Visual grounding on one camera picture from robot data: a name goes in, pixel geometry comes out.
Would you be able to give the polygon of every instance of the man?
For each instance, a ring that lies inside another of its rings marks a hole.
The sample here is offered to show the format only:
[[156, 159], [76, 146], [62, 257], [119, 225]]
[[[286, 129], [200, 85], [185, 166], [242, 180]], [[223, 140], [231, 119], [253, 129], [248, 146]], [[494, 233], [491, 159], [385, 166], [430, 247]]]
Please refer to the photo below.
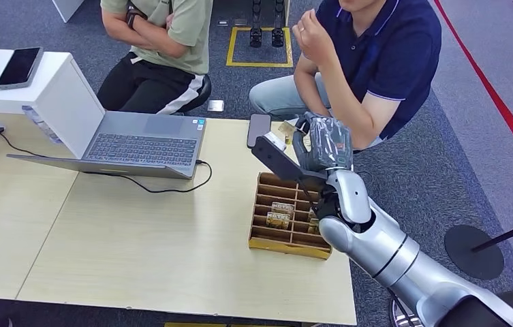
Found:
[[97, 94], [105, 109], [172, 114], [198, 96], [212, 0], [102, 0], [101, 7], [108, 35], [132, 45]]
[[250, 91], [262, 112], [331, 114], [365, 149], [397, 133], [429, 95], [441, 26], [428, 0], [324, 0], [292, 32], [302, 50], [294, 76]]

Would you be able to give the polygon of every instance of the black pole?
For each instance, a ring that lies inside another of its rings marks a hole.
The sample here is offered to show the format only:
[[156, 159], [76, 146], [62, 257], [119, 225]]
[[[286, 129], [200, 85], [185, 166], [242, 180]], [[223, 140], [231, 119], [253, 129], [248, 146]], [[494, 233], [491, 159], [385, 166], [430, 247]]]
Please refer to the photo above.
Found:
[[509, 238], [513, 237], [513, 230], [510, 230], [509, 232], [506, 232], [505, 234], [501, 234], [495, 238], [492, 238], [488, 240], [485, 243], [482, 243], [480, 245], [477, 245], [471, 251], [473, 252], [479, 252], [481, 250], [485, 250], [488, 247], [492, 247], [493, 245], [496, 245], [497, 243], [503, 242], [504, 240], [508, 240]]

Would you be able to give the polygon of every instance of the laptop cable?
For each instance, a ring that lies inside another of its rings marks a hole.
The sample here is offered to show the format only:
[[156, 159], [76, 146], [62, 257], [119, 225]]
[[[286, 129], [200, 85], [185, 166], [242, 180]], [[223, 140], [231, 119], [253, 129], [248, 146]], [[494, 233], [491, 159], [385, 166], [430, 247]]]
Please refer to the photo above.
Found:
[[195, 190], [195, 189], [197, 189], [197, 188], [199, 188], [201, 186], [204, 186], [207, 182], [210, 181], [210, 178], [212, 178], [212, 167], [210, 166], [209, 163], [198, 159], [198, 160], [196, 160], [196, 164], [197, 165], [206, 165], [206, 166], [208, 166], [208, 169], [210, 170], [210, 174], [208, 175], [208, 178], [206, 178], [206, 180], [204, 182], [196, 185], [195, 187], [192, 187], [191, 189], [160, 189], [160, 190], [149, 189], [148, 187], [145, 187], [140, 182], [138, 182], [136, 179], [134, 179], [132, 177], [125, 176], [125, 175], [109, 174], [109, 173], [106, 173], [106, 172], [84, 172], [84, 174], [104, 175], [104, 176], [112, 176], [112, 177], [125, 178], [125, 179], [135, 183], [137, 186], [143, 188], [146, 192], [149, 192], [149, 193], [168, 193], [168, 192], [188, 193], [188, 192], [192, 192], [193, 190]]
[[[4, 131], [5, 131], [5, 128], [4, 127], [0, 127], [0, 136], [5, 140], [7, 145], [9, 145], [12, 149], [20, 151], [20, 152], [28, 153], [30, 155], [35, 155], [36, 157], [51, 158], [51, 157], [48, 157], [47, 155], [38, 155], [37, 153], [33, 153], [31, 151], [20, 149], [17, 146], [14, 146], [10, 142], [10, 140], [8, 140], [8, 138], [5, 137], [5, 135], [3, 135]], [[198, 189], [198, 188], [204, 186], [205, 184], [207, 184], [207, 182], [210, 181], [210, 178], [212, 178], [212, 166], [210, 166], [209, 163], [207, 163], [207, 162], [205, 162], [203, 160], [198, 159], [198, 160], [196, 160], [196, 165], [206, 165], [206, 166], [208, 166], [208, 169], [210, 170], [210, 174], [208, 175], [208, 178], [204, 182], [200, 183], [199, 185], [196, 185], [195, 187], [192, 187], [191, 189], [160, 189], [160, 190], [156, 190], [156, 189], [149, 189], [148, 187], [144, 186], [142, 183], [138, 182], [136, 179], [128, 177], [128, 176], [125, 176], [125, 175], [109, 174], [109, 173], [105, 173], [105, 172], [84, 172], [84, 174], [104, 175], [104, 176], [125, 178], [125, 179], [135, 183], [137, 186], [141, 187], [143, 190], [145, 190], [146, 192], [149, 192], [149, 193], [168, 193], [168, 192], [188, 193], [188, 192], [192, 192], [193, 190]]]
[[20, 152], [25, 152], [25, 153], [28, 153], [30, 155], [35, 155], [36, 157], [42, 157], [42, 158], [49, 158], [45, 155], [38, 155], [37, 153], [33, 153], [31, 151], [28, 151], [28, 150], [24, 150], [24, 149], [20, 149], [18, 148], [17, 146], [14, 146], [10, 140], [8, 140], [5, 135], [3, 135], [3, 132], [5, 131], [5, 128], [4, 127], [0, 127], [0, 136], [5, 140], [5, 142], [7, 142], [7, 145], [9, 145], [12, 149], [14, 150], [17, 150], [17, 151], [20, 151]]

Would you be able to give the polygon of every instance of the finger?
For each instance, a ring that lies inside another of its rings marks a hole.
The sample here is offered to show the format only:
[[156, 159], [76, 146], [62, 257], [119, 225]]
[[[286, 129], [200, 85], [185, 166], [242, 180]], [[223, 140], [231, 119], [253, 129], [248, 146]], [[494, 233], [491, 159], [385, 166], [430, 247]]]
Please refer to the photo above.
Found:
[[294, 38], [296, 39], [298, 46], [300, 46], [300, 48], [302, 48], [302, 36], [300, 35], [300, 29], [299, 29], [298, 25], [294, 25], [292, 27], [292, 34], [294, 34]]
[[299, 34], [302, 33], [305, 30], [305, 26], [303, 25], [301, 20], [298, 21], [298, 24], [296, 24], [296, 26], [298, 27], [298, 33]]
[[316, 10], [314, 9], [311, 10], [311, 20], [313, 22], [318, 22], [318, 19], [316, 18]]
[[305, 29], [311, 31], [312, 29], [314, 29], [315, 27], [315, 24], [314, 22], [312, 21], [312, 18], [311, 18], [311, 13], [310, 11], [308, 11], [306, 14], [305, 14], [305, 17], [302, 18], [302, 25], [304, 26]]

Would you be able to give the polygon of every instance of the black round base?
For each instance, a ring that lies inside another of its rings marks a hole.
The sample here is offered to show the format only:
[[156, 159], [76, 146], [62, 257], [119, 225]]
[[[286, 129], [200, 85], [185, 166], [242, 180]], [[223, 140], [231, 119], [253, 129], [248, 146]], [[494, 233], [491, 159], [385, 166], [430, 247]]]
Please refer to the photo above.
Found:
[[497, 278], [505, 266], [503, 253], [493, 245], [477, 253], [471, 251], [491, 237], [473, 226], [454, 226], [445, 234], [445, 250], [449, 258], [465, 274], [479, 279]]

